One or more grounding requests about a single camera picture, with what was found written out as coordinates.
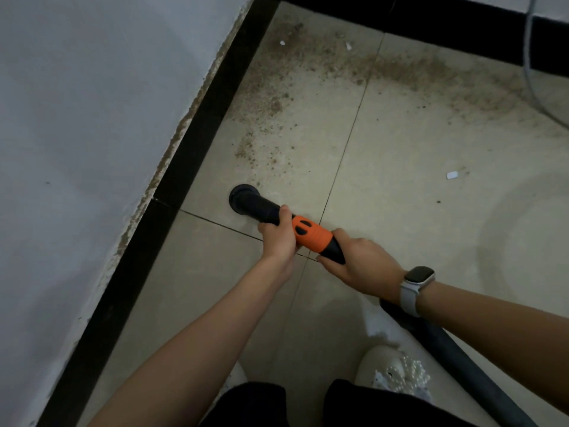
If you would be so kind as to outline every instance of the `hand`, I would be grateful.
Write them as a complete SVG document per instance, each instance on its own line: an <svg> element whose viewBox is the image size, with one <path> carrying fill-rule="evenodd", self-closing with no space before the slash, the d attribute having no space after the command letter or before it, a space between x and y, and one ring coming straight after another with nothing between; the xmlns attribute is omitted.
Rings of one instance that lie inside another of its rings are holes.
<svg viewBox="0 0 569 427"><path fill-rule="evenodd" d="M336 229L332 233L344 252L346 264L340 265L323 256L317 258L318 262L362 294L399 304L399 285L405 276L401 265L373 241L351 238L344 229Z"/></svg>
<svg viewBox="0 0 569 427"><path fill-rule="evenodd" d="M299 249L294 235L293 214L288 206L283 205L279 210L278 226L259 223L257 229L263 235L261 260L273 263L284 283L293 273L294 255Z"/></svg>

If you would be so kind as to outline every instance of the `cable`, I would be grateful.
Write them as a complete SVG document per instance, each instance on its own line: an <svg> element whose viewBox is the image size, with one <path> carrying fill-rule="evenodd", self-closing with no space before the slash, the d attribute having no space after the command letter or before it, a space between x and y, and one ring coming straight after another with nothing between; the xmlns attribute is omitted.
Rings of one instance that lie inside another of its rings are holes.
<svg viewBox="0 0 569 427"><path fill-rule="evenodd" d="M526 80L528 86L528 91L530 92L530 98L534 106L544 115L547 115L553 121L563 126L569 130L569 124L556 115L552 114L549 109L547 109L544 104L537 97L536 91L531 83L531 57L530 57L530 42L531 42L531 28L533 27L533 17L536 13L536 3L537 0L530 0L528 6L528 13L526 14L526 25L523 31L523 77Z"/></svg>

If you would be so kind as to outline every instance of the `fingers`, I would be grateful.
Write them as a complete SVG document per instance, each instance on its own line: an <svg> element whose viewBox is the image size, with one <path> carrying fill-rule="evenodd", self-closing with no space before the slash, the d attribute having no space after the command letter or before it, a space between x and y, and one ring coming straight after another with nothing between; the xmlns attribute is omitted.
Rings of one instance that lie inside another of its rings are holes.
<svg viewBox="0 0 569 427"><path fill-rule="evenodd" d="M345 246L348 245L348 243L350 241L352 241L352 237L349 236L346 231L342 228L338 228L332 231L332 233L334 234L334 238L336 238L336 240L338 241L338 244L340 244L340 247L344 248Z"/></svg>
<svg viewBox="0 0 569 427"><path fill-rule="evenodd" d="M291 225L293 221L293 213L290 211L288 205L281 206L279 210L279 226L281 225Z"/></svg>
<svg viewBox="0 0 569 427"><path fill-rule="evenodd" d="M337 262L332 261L331 259L325 258L322 255L317 257L317 261L322 264L324 269L332 275L335 275L337 278L346 282L349 279L348 270L346 269L345 265L340 265Z"/></svg>

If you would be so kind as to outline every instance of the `beige floor tile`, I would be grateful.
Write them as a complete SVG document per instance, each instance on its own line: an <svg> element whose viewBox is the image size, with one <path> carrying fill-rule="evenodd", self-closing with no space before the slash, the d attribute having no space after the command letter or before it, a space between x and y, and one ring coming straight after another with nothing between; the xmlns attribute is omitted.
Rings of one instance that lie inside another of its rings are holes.
<svg viewBox="0 0 569 427"><path fill-rule="evenodd" d="M437 406L480 426L489 416L437 362L379 307L309 260L279 347L271 382L287 390L290 425L320 425L326 390L334 379L353 381L364 353L390 343L422 361Z"/></svg>
<svg viewBox="0 0 569 427"><path fill-rule="evenodd" d="M382 36L281 3L182 209L258 237L228 204L249 183L318 222Z"/></svg>
<svg viewBox="0 0 569 427"><path fill-rule="evenodd" d="M523 89L515 66L386 35L323 225L446 283L569 316L569 135ZM566 423L466 350L537 424Z"/></svg>
<svg viewBox="0 0 569 427"><path fill-rule="evenodd" d="M262 243L180 212L132 309L79 425L162 344L206 312L260 258ZM240 358L249 380L267 380L304 263L276 295Z"/></svg>

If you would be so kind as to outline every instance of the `vacuum attachment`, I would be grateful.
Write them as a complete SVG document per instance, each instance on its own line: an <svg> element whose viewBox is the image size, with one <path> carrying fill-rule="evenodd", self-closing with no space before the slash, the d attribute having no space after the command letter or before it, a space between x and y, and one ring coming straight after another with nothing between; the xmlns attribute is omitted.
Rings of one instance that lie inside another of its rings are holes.
<svg viewBox="0 0 569 427"><path fill-rule="evenodd" d="M236 213L263 223L279 224L280 205L262 197L259 190L249 184L240 184L231 190L229 205ZM344 254L332 232L318 223L293 214L296 242L338 264L345 264Z"/></svg>

